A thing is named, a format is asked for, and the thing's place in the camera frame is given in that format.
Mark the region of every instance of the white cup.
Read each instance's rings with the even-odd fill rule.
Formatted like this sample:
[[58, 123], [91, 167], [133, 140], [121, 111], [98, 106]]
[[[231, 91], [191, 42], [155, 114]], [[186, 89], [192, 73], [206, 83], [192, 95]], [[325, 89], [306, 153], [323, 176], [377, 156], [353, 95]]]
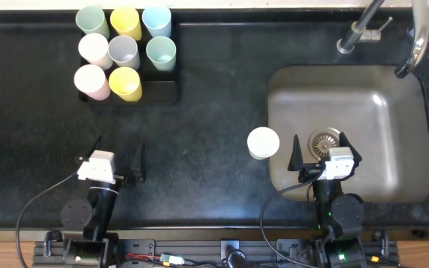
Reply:
[[109, 43], [109, 56], [120, 67], [140, 67], [137, 42], [130, 36], [117, 36]]
[[171, 11], [168, 7], [147, 7], [143, 11], [142, 21], [152, 37], [171, 36]]
[[109, 56], [109, 42], [99, 33], [89, 33], [79, 42], [79, 53], [89, 63], [107, 70], [113, 60]]
[[173, 71], [177, 61], [177, 47], [168, 37], [158, 36], [147, 44], [147, 56], [159, 71]]
[[97, 101], [105, 100], [110, 95], [110, 87], [101, 67], [87, 64], [80, 67], [74, 75], [77, 89]]
[[247, 147], [254, 159], [266, 159], [279, 149], [279, 137], [268, 127], [258, 127], [248, 135]]
[[79, 10], [75, 16], [75, 23], [86, 34], [97, 33], [109, 39], [109, 25], [100, 7], [88, 6]]

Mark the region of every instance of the yellow cup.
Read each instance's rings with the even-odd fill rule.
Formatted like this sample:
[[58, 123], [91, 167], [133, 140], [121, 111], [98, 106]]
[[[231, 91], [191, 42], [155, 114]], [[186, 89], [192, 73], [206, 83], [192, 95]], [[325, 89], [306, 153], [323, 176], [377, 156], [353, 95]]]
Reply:
[[139, 41], [142, 38], [140, 16], [134, 7], [119, 7], [112, 11], [110, 24], [120, 35], [131, 36]]
[[109, 86], [125, 101], [138, 101], [142, 97], [140, 76], [130, 67], [115, 69], [109, 76]]

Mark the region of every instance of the drain strainer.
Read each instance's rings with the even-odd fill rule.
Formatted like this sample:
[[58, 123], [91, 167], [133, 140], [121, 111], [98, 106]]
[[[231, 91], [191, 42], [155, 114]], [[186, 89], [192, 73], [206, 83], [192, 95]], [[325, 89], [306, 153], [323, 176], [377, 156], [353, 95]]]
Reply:
[[328, 154], [328, 149], [339, 147], [340, 132], [334, 128], [327, 127], [324, 130], [317, 130], [309, 139], [309, 149], [315, 158], [324, 158]]

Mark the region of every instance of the sink basin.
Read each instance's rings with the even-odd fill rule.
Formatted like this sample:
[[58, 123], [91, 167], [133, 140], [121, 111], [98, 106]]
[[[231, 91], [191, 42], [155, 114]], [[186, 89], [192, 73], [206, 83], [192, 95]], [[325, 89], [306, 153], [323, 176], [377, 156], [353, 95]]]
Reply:
[[[281, 146], [270, 158], [277, 190], [298, 184], [287, 170], [298, 134], [304, 162], [317, 162], [344, 132], [363, 161], [342, 182], [367, 202], [418, 202], [429, 195], [429, 131], [422, 85], [392, 66], [293, 66], [277, 71], [268, 92], [269, 127]], [[307, 188], [284, 194], [306, 200]]]

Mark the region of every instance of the faucet base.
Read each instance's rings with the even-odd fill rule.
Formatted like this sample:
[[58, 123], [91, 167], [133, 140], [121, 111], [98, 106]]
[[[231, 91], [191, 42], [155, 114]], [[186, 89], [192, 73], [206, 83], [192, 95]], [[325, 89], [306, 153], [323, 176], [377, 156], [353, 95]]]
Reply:
[[353, 52], [355, 46], [352, 46], [351, 49], [346, 50], [345, 48], [343, 48], [340, 43], [342, 42], [342, 38], [339, 39], [339, 41], [337, 41], [337, 50], [342, 53], [342, 54], [350, 54]]

